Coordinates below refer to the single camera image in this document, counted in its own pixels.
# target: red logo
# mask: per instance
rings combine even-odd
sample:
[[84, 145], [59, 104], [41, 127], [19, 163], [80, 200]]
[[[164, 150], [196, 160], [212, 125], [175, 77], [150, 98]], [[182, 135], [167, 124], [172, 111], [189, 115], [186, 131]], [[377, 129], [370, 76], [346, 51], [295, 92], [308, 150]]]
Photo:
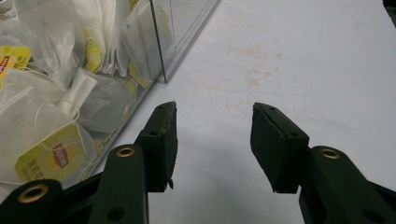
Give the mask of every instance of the red logo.
[[0, 73], [4, 71], [4, 69], [7, 67], [9, 61], [9, 56], [4, 57], [3, 61], [0, 63]]
[[56, 164], [58, 164], [61, 168], [64, 168], [67, 164], [69, 164], [69, 158], [67, 155], [66, 149], [59, 144], [53, 150], [53, 159], [55, 160]]

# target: white tabletop surface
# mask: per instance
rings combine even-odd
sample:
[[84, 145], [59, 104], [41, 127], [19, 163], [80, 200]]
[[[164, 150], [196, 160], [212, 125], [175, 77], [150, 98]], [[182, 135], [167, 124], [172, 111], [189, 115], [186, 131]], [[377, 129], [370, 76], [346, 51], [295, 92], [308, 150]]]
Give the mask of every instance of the white tabletop surface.
[[309, 146], [344, 151], [396, 190], [395, 84], [396, 30], [382, 0], [222, 0], [114, 147], [176, 101], [175, 189], [150, 193], [150, 223], [304, 223], [298, 195], [274, 194], [251, 152], [253, 104], [279, 108]]

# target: brass screw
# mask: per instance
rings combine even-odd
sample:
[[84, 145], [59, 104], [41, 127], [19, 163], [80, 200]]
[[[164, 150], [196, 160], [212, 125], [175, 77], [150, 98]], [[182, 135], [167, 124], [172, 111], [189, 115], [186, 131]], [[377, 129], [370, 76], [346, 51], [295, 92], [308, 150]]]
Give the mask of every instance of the brass screw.
[[29, 189], [24, 190], [18, 197], [18, 201], [20, 203], [32, 203], [44, 197], [48, 191], [48, 186], [44, 184], [37, 184], [30, 187]]
[[320, 153], [322, 154], [322, 156], [329, 158], [329, 159], [336, 160], [336, 159], [340, 158], [340, 155], [332, 149], [323, 148], [320, 150]]
[[119, 157], [129, 157], [134, 155], [134, 149], [131, 147], [123, 147], [117, 151], [117, 156]]

